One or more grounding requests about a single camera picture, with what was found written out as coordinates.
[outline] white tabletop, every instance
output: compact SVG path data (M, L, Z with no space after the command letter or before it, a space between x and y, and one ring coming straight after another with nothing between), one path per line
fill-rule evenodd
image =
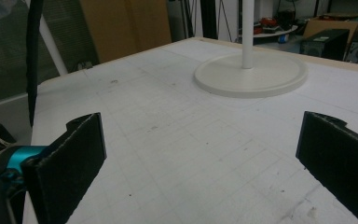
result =
M39 86L35 146L102 113L107 159L68 223L358 223L295 157L304 111L358 132L358 72L306 63L302 87L264 99L195 84L201 63L233 52L189 39Z

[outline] white pole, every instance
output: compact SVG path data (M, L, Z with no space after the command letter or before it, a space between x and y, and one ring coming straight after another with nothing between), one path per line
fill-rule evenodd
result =
M28 8L30 6L30 0L25 1ZM46 23L45 18L42 16L40 19L40 27L39 27L40 35L42 35L43 40L45 41L46 47L48 48L48 52L57 67L57 70L60 76L68 74L66 70L65 64L63 63L61 54L58 52L57 45L54 42L53 36L48 28L48 24Z
M242 68L253 68L255 0L242 0Z

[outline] blue metal part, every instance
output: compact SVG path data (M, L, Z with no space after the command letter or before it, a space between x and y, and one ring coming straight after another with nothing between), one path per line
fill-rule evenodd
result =
M11 156L10 160L7 163L7 168L16 169L20 172L20 174L22 174L22 170L20 168L20 163L29 157L39 154L45 148L46 147L21 147L21 148L19 148Z

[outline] round white base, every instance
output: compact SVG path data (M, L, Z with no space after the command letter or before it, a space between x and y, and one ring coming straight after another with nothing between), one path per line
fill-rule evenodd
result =
M275 52L253 52L253 68L242 69L242 54L211 59L195 74L204 90L234 98L263 98L293 91L307 79L299 59Z

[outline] white table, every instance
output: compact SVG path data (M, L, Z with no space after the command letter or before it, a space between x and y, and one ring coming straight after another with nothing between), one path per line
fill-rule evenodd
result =
M306 110L358 132L358 65L297 55L308 81L264 99L194 83L197 66L240 47L194 38L39 86L33 145L102 113L108 158L68 223L358 223L295 157ZM24 213L35 223L29 201Z

